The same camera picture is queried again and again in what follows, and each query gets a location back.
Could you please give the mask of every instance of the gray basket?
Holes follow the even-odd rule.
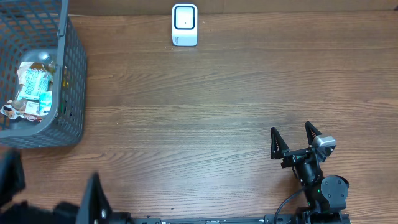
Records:
[[[0,114],[0,143],[22,148],[77,144],[83,135],[86,53],[68,17],[68,0],[0,0],[0,106],[18,91],[23,61],[57,56],[50,113],[39,124]]]

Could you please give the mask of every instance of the black cable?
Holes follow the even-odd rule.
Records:
[[[281,205],[279,205],[279,208],[276,210],[275,212],[275,216],[274,216],[274,224],[277,224],[278,221],[278,214],[279,212],[282,210],[283,206],[289,202],[290,199],[295,198],[296,196],[298,196],[301,192],[303,192],[304,190],[306,190],[308,188],[309,185],[302,187],[300,190],[296,191],[296,193],[292,194],[291,196],[289,196],[286,200],[284,200]]]

